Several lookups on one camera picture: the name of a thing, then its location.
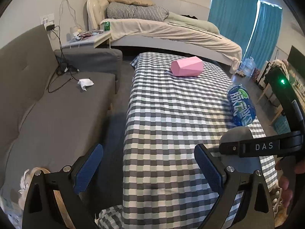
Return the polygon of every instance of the silver screw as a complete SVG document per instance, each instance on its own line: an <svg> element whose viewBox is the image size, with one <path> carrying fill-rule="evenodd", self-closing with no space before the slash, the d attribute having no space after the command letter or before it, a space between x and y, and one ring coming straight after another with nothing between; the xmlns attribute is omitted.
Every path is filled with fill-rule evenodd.
<svg viewBox="0 0 305 229"><path fill-rule="evenodd" d="M261 175L263 175L263 173L262 173L260 170L256 170L256 171L255 171L255 174L257 174L259 177L260 177Z"/></svg>
<svg viewBox="0 0 305 229"><path fill-rule="evenodd" d="M39 176L40 174L41 174L41 170L36 170L34 173L35 176Z"/></svg>
<svg viewBox="0 0 305 229"><path fill-rule="evenodd" d="M64 172L69 172L71 170L71 166L67 165L63 168Z"/></svg>
<svg viewBox="0 0 305 229"><path fill-rule="evenodd" d="M233 166L227 166L227 171L228 172L234 172L234 167Z"/></svg>

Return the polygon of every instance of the human hand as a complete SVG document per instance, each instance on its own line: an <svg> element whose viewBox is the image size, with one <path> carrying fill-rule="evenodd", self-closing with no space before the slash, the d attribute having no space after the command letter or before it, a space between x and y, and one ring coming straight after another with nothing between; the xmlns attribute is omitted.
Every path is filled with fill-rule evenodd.
<svg viewBox="0 0 305 229"><path fill-rule="evenodd" d="M278 161L275 164L276 170L281 170L280 162ZM305 159L298 162L294 167L295 174L303 174L305 173ZM283 199L283 205L285 208L289 206L290 200L292 199L292 190L288 188L289 186L289 180L285 176L281 176L279 179L279 186L283 189L282 190L282 199Z"/></svg>

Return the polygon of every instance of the green can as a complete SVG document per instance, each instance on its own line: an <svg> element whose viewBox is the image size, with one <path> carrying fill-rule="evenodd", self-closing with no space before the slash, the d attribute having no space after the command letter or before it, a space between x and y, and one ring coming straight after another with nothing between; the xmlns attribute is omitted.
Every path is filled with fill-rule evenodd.
<svg viewBox="0 0 305 229"><path fill-rule="evenodd" d="M104 31L110 31L110 22L104 23Z"/></svg>

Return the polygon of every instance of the sofa armrest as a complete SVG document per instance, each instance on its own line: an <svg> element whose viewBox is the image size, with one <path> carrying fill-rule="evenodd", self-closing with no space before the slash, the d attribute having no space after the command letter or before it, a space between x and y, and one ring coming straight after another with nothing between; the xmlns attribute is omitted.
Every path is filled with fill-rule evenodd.
<svg viewBox="0 0 305 229"><path fill-rule="evenodd" d="M61 51L54 51L57 61L60 62ZM73 65L81 72L105 72L115 74L116 92L120 85L121 64L123 54L117 49L93 48L92 46L81 46L63 49L62 62Z"/></svg>

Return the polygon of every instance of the pink geometric box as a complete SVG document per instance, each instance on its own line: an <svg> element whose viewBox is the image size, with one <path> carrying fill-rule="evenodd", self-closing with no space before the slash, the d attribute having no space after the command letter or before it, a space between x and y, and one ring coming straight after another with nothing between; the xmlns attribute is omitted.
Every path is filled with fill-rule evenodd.
<svg viewBox="0 0 305 229"><path fill-rule="evenodd" d="M199 76L203 72L203 62L198 57L173 61L170 70L177 77Z"/></svg>

